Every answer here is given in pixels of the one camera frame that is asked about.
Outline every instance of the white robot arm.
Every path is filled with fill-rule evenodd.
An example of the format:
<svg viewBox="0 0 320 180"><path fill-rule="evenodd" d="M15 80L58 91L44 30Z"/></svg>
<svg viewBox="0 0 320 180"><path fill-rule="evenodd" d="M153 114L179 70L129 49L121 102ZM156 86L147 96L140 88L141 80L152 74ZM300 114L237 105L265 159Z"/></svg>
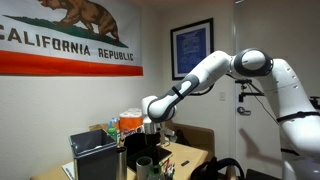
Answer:
<svg viewBox="0 0 320 180"><path fill-rule="evenodd" d="M290 65L258 49L246 49L236 56L213 52L166 94L149 99L148 117L154 123L171 119L183 98L212 86L223 75L260 82L279 122L282 179L320 179L320 114Z"/></svg>

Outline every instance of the picture frame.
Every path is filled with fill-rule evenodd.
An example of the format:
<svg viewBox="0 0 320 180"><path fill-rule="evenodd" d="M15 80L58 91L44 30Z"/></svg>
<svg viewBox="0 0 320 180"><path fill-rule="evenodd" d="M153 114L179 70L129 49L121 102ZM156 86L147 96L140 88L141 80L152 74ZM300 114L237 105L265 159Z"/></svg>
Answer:
<svg viewBox="0 0 320 180"><path fill-rule="evenodd" d="M183 79L214 51L213 18L170 30L172 80Z"/></svg>

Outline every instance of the wooden table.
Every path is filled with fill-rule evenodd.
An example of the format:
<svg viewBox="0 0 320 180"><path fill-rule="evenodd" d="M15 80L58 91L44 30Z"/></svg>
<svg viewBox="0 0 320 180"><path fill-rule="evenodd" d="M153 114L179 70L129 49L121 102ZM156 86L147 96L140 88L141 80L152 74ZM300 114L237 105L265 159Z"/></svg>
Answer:
<svg viewBox="0 0 320 180"><path fill-rule="evenodd" d="M174 179L177 180L190 179L192 171L202 164L208 155L207 151L172 142L169 146L163 146L163 148L172 152L172 155L169 157L170 162L175 163ZM181 163L186 160L188 160L189 163L185 166L181 166ZM63 164L33 176L30 180L69 180L61 167L62 165ZM130 169L127 169L127 180L136 180L135 172Z"/></svg>

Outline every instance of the cup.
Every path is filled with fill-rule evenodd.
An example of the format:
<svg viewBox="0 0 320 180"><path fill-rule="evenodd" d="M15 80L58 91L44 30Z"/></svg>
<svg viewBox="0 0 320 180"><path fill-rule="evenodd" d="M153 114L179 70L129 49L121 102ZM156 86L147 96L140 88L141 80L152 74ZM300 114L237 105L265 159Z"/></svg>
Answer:
<svg viewBox="0 0 320 180"><path fill-rule="evenodd" d="M127 148L117 147L116 180L127 180Z"/></svg>
<svg viewBox="0 0 320 180"><path fill-rule="evenodd" d="M152 168L152 159L147 156L140 157L136 162L137 180L147 180Z"/></svg>

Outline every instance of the black container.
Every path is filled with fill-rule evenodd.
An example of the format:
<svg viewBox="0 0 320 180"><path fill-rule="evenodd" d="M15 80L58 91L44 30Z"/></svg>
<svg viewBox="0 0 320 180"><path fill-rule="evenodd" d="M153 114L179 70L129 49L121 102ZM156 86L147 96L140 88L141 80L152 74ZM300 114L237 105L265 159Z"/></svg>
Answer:
<svg viewBox="0 0 320 180"><path fill-rule="evenodd" d="M116 179L117 144L103 130L70 136L76 180Z"/></svg>

